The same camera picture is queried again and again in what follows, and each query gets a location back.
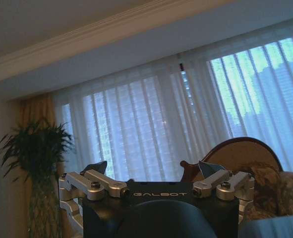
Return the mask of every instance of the pillow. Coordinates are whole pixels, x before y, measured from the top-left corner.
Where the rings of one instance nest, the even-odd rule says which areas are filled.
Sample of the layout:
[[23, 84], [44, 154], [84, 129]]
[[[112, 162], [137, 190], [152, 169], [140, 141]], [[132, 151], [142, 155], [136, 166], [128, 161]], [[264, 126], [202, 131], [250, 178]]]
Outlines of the pillow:
[[251, 162], [239, 167], [238, 171], [252, 174], [254, 184], [254, 206], [270, 214], [278, 214], [278, 188], [281, 182], [279, 172], [263, 162]]
[[254, 220], [268, 219], [268, 218], [274, 218], [274, 217], [277, 217], [277, 215], [253, 205], [249, 210], [247, 210], [245, 215], [245, 220], [254, 221]]
[[279, 214], [293, 215], [293, 173], [282, 172], [282, 183], [278, 193]]

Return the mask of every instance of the sheer white curtain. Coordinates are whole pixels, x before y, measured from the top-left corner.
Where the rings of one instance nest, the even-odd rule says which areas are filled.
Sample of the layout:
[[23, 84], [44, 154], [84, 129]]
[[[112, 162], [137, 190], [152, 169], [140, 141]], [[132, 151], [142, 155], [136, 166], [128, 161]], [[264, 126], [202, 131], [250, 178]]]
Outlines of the sheer white curtain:
[[172, 82], [182, 83], [176, 56], [55, 93], [57, 121], [75, 138], [66, 170], [106, 160], [115, 179], [180, 180], [190, 160]]
[[250, 136], [293, 171], [293, 20], [181, 58], [194, 104], [191, 130], [206, 137], [194, 139], [192, 151], [201, 145], [206, 153], [220, 139]]
[[181, 160], [239, 136], [293, 171], [293, 20], [59, 90], [54, 102], [75, 139], [67, 171], [106, 160], [118, 180], [177, 181]]

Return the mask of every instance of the chair backrest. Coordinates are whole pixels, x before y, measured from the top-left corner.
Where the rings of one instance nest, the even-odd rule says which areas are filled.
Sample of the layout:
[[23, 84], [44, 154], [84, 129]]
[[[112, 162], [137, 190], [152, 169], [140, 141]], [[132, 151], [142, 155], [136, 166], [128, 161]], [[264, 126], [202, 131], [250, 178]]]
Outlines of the chair backrest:
[[[242, 165], [250, 162], [263, 162], [279, 172], [282, 171], [274, 151], [264, 142], [251, 137], [226, 140], [214, 147], [202, 161], [222, 165], [231, 171], [237, 171]], [[197, 181], [203, 178], [198, 164], [192, 165], [181, 161], [180, 165], [184, 168], [181, 181]]]

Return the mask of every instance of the bolt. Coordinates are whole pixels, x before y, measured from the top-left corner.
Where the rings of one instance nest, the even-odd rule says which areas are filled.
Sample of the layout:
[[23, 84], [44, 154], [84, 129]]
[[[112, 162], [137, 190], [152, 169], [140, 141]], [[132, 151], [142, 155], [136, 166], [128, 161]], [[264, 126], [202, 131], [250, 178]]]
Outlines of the bolt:
[[195, 197], [200, 197], [200, 195], [201, 195], [201, 190], [193, 189], [193, 190], [192, 190], [192, 194], [193, 194]]
[[129, 197], [129, 195], [131, 194], [131, 191], [128, 188], [123, 188], [120, 192], [120, 197]]
[[91, 187], [92, 187], [92, 188], [100, 188], [100, 182], [97, 182], [97, 181], [92, 182], [92, 183], [91, 183]]
[[82, 206], [82, 200], [83, 200], [82, 197], [78, 198], [78, 204], [79, 204], [80, 206]]
[[225, 188], [225, 189], [229, 189], [231, 187], [231, 184], [229, 182], [227, 182], [227, 181], [223, 181], [221, 183], [221, 187]]

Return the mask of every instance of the blue fabric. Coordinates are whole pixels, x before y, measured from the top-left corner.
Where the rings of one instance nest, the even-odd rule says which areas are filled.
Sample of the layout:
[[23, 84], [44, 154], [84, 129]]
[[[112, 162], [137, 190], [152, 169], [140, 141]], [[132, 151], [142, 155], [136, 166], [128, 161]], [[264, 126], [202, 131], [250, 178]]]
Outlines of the blue fabric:
[[293, 216], [257, 220], [242, 224], [239, 238], [293, 238]]
[[209, 177], [210, 175], [214, 174], [215, 172], [219, 170], [225, 170], [225, 168], [221, 165], [211, 164], [211, 163], [202, 162], [202, 161], [199, 161], [198, 165], [204, 178]]

